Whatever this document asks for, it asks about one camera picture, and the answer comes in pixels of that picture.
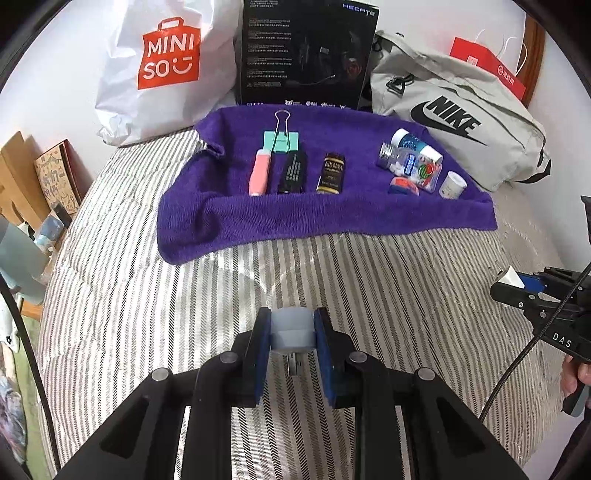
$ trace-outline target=black box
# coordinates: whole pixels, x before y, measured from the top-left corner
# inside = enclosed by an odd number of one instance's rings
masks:
[[[356,109],[378,14],[344,0],[245,0],[240,103]]]

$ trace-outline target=striped bedsheet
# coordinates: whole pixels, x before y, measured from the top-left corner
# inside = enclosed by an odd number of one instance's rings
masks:
[[[198,368],[250,329],[261,306],[326,306],[358,349],[391,368],[434,369],[480,412],[531,338],[519,311],[490,299],[490,285],[508,264],[560,265],[517,191],[495,194],[497,232],[265,241],[168,265],[156,244],[158,201],[198,147],[186,130],[118,149],[64,241],[38,346],[62,462],[153,369]],[[538,345],[489,414],[520,464],[560,410],[560,364],[557,350]],[[352,479],[353,413],[328,407],[314,355],[299,378],[284,367],[271,355],[261,404],[233,411],[234,477]],[[182,454],[183,438],[177,473]]]

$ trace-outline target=nike logo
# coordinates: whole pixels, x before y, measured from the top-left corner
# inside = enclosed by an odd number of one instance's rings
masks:
[[[460,108],[459,105],[456,105],[444,96],[439,97],[437,100],[433,100],[429,105],[428,103],[429,102],[419,103],[411,110],[410,117],[415,122],[424,125],[425,127],[435,128],[449,134],[458,135],[459,137],[467,138],[468,140],[486,146],[486,144],[480,140],[472,138],[468,131],[474,130],[474,128],[481,125],[481,123],[463,108]],[[429,118],[425,114],[425,109],[432,111],[446,123],[444,124]]]

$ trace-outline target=blue gripper pad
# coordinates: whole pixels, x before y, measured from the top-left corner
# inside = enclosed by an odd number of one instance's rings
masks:
[[[525,275],[523,273],[518,273],[518,275],[525,285],[525,291],[530,293],[542,293],[545,290],[546,287],[539,278],[533,275]]]
[[[256,403],[261,401],[263,389],[265,388],[265,378],[267,377],[267,365],[269,363],[269,353],[271,352],[271,313],[265,318],[265,324],[261,335],[261,343],[258,355],[256,356],[256,377],[254,393]]]
[[[333,390],[333,364],[330,358],[330,351],[322,325],[322,318],[316,310],[314,312],[314,330],[316,331],[316,353],[318,355],[318,364],[320,367],[320,377],[322,378],[322,387],[324,396],[331,407],[335,406],[336,394]]]

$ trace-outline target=pink lighter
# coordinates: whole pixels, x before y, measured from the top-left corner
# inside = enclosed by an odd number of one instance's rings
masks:
[[[264,195],[267,191],[270,165],[270,150],[261,149],[256,152],[255,166],[252,169],[251,179],[248,183],[248,193],[251,197]]]

